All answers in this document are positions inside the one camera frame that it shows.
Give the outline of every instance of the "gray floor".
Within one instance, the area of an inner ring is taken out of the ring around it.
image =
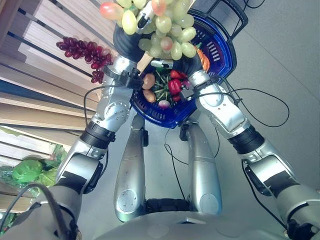
[[[196,6],[207,9],[209,2],[212,1],[197,0]],[[242,0],[237,2],[244,6]],[[259,2],[249,1],[253,6]],[[258,9],[246,9],[249,24],[234,39],[238,63],[228,78],[235,88],[257,88],[287,102],[291,115],[282,127],[265,127],[248,118],[287,157],[298,179],[315,189],[320,189],[319,11],[319,0],[266,0]],[[218,14],[223,24],[235,26],[237,19],[230,12],[223,9]],[[276,125],[285,119],[286,109],[278,101],[254,92],[243,91],[240,95],[264,122]],[[103,178],[94,192],[83,197],[78,224],[85,240],[121,224],[113,208],[114,185],[134,114],[131,113],[129,121],[117,133],[117,141],[110,145],[109,165]],[[216,133],[205,116],[199,119],[215,153]],[[170,156],[163,147],[166,129],[148,122],[146,128],[150,137],[144,155],[146,198],[181,198]],[[185,161],[188,146],[178,140],[178,135],[179,129],[173,129],[167,140],[174,155]],[[241,172],[237,153],[225,139],[221,139],[216,162],[222,188],[222,214],[282,234],[283,229],[255,201]],[[187,193],[188,168],[179,163],[176,167],[183,191]],[[276,211],[272,199],[260,198]]]

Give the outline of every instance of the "bunch of grapes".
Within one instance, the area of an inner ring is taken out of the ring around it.
[[[103,17],[117,20],[126,34],[132,35],[137,29],[139,9],[150,4],[156,17],[144,30],[144,34],[152,34],[151,39],[142,38],[139,48],[154,58],[179,60],[184,54],[193,58],[196,48],[190,41],[196,36],[192,27],[195,19],[188,14],[190,0],[116,0],[105,2],[100,7]]]
[[[56,43],[56,46],[65,51],[64,55],[67,58],[79,59],[84,57],[85,62],[95,70],[92,72],[91,82],[102,84],[104,78],[103,68],[105,65],[112,64],[112,55],[109,49],[98,46],[93,41],[86,42],[77,40],[74,37],[64,37],[63,41]]]

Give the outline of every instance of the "black cable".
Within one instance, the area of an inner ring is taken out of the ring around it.
[[[165,136],[164,136],[164,148],[165,148],[166,152],[171,155],[172,149],[171,149],[170,145],[167,144],[167,134],[168,134],[169,130],[170,130],[170,128],[168,129],[168,131],[166,132],[166,134],[165,134]],[[172,154],[172,157],[173,157],[175,160],[177,160],[178,162],[182,163],[182,164],[189,165],[188,163],[186,163],[186,162],[184,162],[184,161],[181,161],[181,160],[179,160],[178,158],[176,158],[173,154]]]
[[[244,2],[244,8],[243,8],[243,12],[244,12],[247,7],[250,8],[250,9],[260,8],[260,7],[262,6],[262,4],[264,4],[265,0],[262,0],[262,2],[261,2],[259,5],[257,5],[257,6],[250,6],[250,5],[248,4],[249,0],[247,0],[247,1],[246,1],[246,0],[243,0],[243,2]],[[235,31],[237,30],[237,27],[238,27],[239,23],[240,23],[240,19],[238,20],[238,22],[237,22],[237,24],[236,24],[236,26],[235,26],[235,28],[234,28],[234,30],[233,30],[232,35],[233,35],[233,34],[235,33]]]
[[[287,104],[285,101],[283,101],[282,99],[280,99],[279,97],[274,96],[274,95],[272,95],[272,94],[270,94],[270,93],[267,93],[267,92],[265,92],[265,91],[261,91],[261,90],[259,90],[259,89],[255,89],[255,88],[238,88],[238,89],[234,89],[232,86],[231,86],[231,88],[232,88],[232,91],[235,92],[236,95],[239,97],[240,102],[242,103],[242,105],[244,106],[244,108],[248,111],[248,113],[249,113],[255,120],[257,120],[259,123],[261,123],[262,125],[264,125],[264,126],[266,126],[266,127],[269,127],[269,128],[278,128],[278,127],[281,127],[281,126],[283,126],[284,124],[287,123],[287,121],[288,121],[288,119],[289,119],[289,117],[290,117],[290,108],[289,108],[288,104]],[[281,123],[281,124],[279,124],[279,125],[268,125],[268,124],[260,121],[258,118],[256,118],[256,117],[249,111],[249,109],[247,108],[247,106],[244,104],[243,100],[240,98],[240,96],[239,96],[238,93],[237,93],[237,91],[243,91],[243,90],[257,91],[257,92],[259,92],[259,93],[266,94],[266,95],[268,95],[268,96],[270,96],[270,97],[273,97],[273,98],[279,100],[280,102],[282,102],[282,103],[285,105],[285,107],[286,107],[286,109],[287,109],[287,111],[288,111],[287,116],[286,116],[285,120],[283,121],[283,123]]]
[[[216,158],[216,156],[218,156],[218,153],[219,153],[219,150],[220,150],[220,137],[219,137],[219,133],[218,133],[218,130],[217,128],[215,127],[215,132],[216,132],[216,136],[218,137],[218,149],[216,151],[216,154],[214,155],[214,158]]]
[[[106,86],[97,86],[95,88],[90,89],[87,91],[83,97],[83,110],[84,110],[84,120],[85,120],[85,125],[88,126],[88,118],[87,118],[87,107],[86,107],[86,101],[87,101],[87,96],[89,93],[98,90],[98,89],[105,89],[105,88],[113,88],[113,87],[123,87],[123,85],[106,85]]]
[[[251,191],[253,193],[253,196],[255,198],[255,200],[260,204],[261,207],[263,207],[264,210],[266,210],[268,212],[268,214],[270,214],[284,229],[287,229],[286,225],[279,219],[277,218],[276,215],[274,215],[257,197],[256,193],[255,193],[255,190],[254,190],[254,187],[252,186],[249,178],[248,178],[248,175],[246,174],[246,171],[245,171],[245,166],[244,166],[244,160],[241,161],[241,167],[242,167],[242,171],[243,171],[243,174],[246,178],[246,180],[248,181],[249,183],[249,186],[251,188]]]
[[[107,169],[107,165],[108,165],[108,161],[109,161],[109,150],[106,152],[105,155],[106,155],[105,156],[105,164],[104,164],[103,170],[102,170],[102,172],[101,172],[101,174],[99,176],[99,179],[104,175],[104,173],[105,173],[105,171]]]
[[[63,239],[63,240],[68,240],[68,229],[66,226],[66,222],[65,219],[63,218],[63,215],[61,213],[61,209],[59,207],[59,205],[57,204],[56,200],[54,199],[52,193],[49,191],[49,189],[42,184],[39,183],[31,183],[28,186],[26,186],[25,188],[23,188],[19,194],[15,197],[15,199],[11,202],[11,204],[9,205],[9,207],[7,208],[2,221],[1,221],[1,225],[0,225],[0,232],[2,231],[5,221],[10,213],[10,211],[12,210],[12,208],[14,207],[14,205],[17,203],[17,201],[20,199],[20,197],[28,190],[31,188],[39,188],[41,189],[41,191],[43,192],[44,196],[46,197],[48,204],[50,206],[53,218],[54,218],[54,222],[56,224],[57,227],[57,232],[58,232],[58,236]]]
[[[262,6],[262,4],[265,3],[265,0],[263,0],[259,5],[257,6],[250,6],[249,4],[247,4],[247,7],[250,8],[250,9],[257,9],[257,8],[260,8]]]
[[[165,136],[164,136],[164,142],[166,142],[166,137],[167,137],[167,134],[168,134],[169,130],[170,130],[170,128],[168,129],[168,131],[166,131],[166,134],[165,134]],[[176,181],[178,182],[179,189],[180,189],[180,191],[181,191],[182,197],[183,197],[184,200],[186,200],[185,195],[184,195],[184,192],[182,191],[182,188],[181,188],[181,185],[180,185],[180,181],[179,181],[178,175],[177,175],[176,166],[175,166],[175,160],[174,160],[174,155],[173,155],[173,153],[172,153],[172,149],[171,149],[170,146],[169,146],[169,149],[170,149],[169,154],[171,155],[172,165],[173,165],[173,170],[174,170],[175,178],[176,178]]]
[[[243,8],[243,12],[244,12],[246,10],[247,6],[248,6],[249,0],[247,0],[247,1],[243,0],[243,1],[245,3],[244,8]],[[237,27],[238,27],[239,23],[240,23],[240,18],[239,18],[237,24],[235,25],[235,28],[234,28],[233,33],[231,35],[233,35],[235,33],[235,31],[237,30]]]

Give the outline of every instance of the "basket handle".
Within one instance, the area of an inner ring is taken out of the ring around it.
[[[238,29],[230,35],[229,32],[226,30],[226,28],[213,16],[211,16],[212,11],[217,7],[217,5],[220,2],[224,2],[231,10],[238,16],[240,19],[241,25],[238,27]],[[218,25],[218,27],[223,31],[225,36],[228,38],[228,41],[232,41],[238,33],[241,32],[241,30],[248,24],[248,17],[245,14],[245,12],[241,9],[238,3],[236,3],[234,0],[216,0],[215,3],[210,7],[210,9],[205,13],[207,17],[213,18],[215,20],[215,23]]]

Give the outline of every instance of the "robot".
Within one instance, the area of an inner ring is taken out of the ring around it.
[[[113,65],[104,69],[102,86],[106,88],[96,114],[61,163],[56,184],[49,188],[60,208],[65,232],[58,231],[52,206],[41,194],[0,239],[77,238],[82,195],[97,185],[103,170],[100,160],[108,154],[109,143],[115,141],[116,132],[129,116],[133,89],[142,85],[136,67],[144,52],[138,48],[138,42],[153,17],[149,2],[138,15],[135,34],[129,36],[121,28],[115,28],[113,41],[119,55]],[[297,182],[290,164],[230,101],[225,89],[205,73],[199,57],[175,62],[157,60],[153,64],[164,64],[190,76],[192,87],[181,91],[182,98],[187,101],[196,97],[197,108],[209,117],[246,164],[246,173],[256,189],[273,197],[288,236],[293,240],[320,240],[319,193]],[[97,240],[286,239],[219,216],[220,185],[208,141],[192,119],[181,126],[180,138],[189,145],[189,198],[146,201],[144,147],[148,145],[148,132],[144,119],[139,115],[134,117],[114,192],[116,216],[126,223]]]

